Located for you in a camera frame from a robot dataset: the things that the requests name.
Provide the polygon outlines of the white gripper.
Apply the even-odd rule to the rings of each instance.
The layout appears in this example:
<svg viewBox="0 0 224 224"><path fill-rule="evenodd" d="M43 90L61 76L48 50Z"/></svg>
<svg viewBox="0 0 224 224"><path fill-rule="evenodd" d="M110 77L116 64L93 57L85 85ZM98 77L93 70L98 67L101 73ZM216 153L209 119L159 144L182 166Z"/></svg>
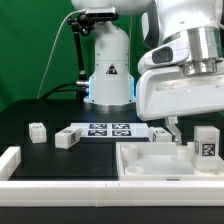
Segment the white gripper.
<svg viewBox="0 0 224 224"><path fill-rule="evenodd" d="M179 64L189 55L186 41L171 41L146 53L138 64L137 115L143 121L166 118L177 146L182 133L176 116L224 110L224 60L218 60L213 74L185 76Z"/></svg>

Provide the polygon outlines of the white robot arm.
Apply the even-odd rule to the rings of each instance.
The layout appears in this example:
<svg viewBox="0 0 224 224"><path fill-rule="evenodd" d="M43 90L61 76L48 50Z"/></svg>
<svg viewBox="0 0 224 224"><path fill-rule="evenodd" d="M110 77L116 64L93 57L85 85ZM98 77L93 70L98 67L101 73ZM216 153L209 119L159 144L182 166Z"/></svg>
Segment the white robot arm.
<svg viewBox="0 0 224 224"><path fill-rule="evenodd" d="M129 38L112 21L141 16L147 51L138 61L137 116L156 120L224 110L224 58L220 25L224 0L71 0L95 29L95 68L85 102L123 107L131 95L124 74Z"/></svg>

